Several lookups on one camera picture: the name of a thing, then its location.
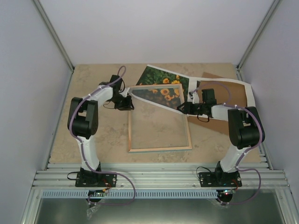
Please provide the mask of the wooden picture frame with glass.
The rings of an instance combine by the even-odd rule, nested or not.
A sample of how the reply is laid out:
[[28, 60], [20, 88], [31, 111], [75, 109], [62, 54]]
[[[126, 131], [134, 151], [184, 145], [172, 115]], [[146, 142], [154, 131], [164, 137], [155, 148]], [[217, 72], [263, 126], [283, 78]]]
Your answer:
[[135, 109], [128, 113], [130, 153], [191, 150], [187, 116], [177, 110], [184, 100], [181, 84], [132, 86]]

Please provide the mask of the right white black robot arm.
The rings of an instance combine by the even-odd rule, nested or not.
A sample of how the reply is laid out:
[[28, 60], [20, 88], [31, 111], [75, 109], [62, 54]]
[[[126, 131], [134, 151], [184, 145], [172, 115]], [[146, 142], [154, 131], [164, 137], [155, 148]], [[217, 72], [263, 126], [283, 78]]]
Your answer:
[[218, 104], [213, 89], [203, 89], [202, 102], [184, 102], [177, 110], [186, 115], [206, 115], [208, 119], [228, 122], [228, 135], [231, 141], [226, 155], [217, 163], [214, 171], [198, 172], [202, 187], [241, 186], [240, 163], [254, 148], [265, 139], [264, 129], [254, 106]]

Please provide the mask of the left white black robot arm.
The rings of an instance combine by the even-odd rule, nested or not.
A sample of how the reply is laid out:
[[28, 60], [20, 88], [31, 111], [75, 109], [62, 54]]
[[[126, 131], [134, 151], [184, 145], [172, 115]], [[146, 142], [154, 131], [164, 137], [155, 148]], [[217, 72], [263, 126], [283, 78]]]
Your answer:
[[109, 82], [102, 82], [96, 90], [83, 98], [71, 100], [67, 127], [78, 143], [81, 154], [81, 170], [87, 171], [86, 181], [91, 186], [102, 182], [100, 161], [96, 153], [94, 136], [99, 127], [99, 107], [113, 102], [119, 111], [134, 110], [128, 88], [121, 90], [123, 79], [112, 75]]

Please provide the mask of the sunflower photo print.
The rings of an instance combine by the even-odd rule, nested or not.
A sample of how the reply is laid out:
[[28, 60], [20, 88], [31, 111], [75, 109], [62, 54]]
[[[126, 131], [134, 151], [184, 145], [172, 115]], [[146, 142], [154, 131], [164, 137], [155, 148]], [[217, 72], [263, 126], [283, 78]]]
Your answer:
[[188, 76], [148, 65], [130, 93], [142, 102], [181, 114], [177, 108], [187, 101], [189, 81]]

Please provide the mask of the white paper mat border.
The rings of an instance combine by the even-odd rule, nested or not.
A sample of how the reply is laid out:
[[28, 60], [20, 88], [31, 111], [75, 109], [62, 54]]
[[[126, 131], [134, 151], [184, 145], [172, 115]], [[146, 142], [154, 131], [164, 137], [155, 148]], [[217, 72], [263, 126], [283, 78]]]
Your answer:
[[251, 85], [239, 80], [222, 77], [191, 77], [189, 78], [187, 100], [183, 103], [182, 113], [195, 116], [200, 104], [226, 106], [255, 106]]

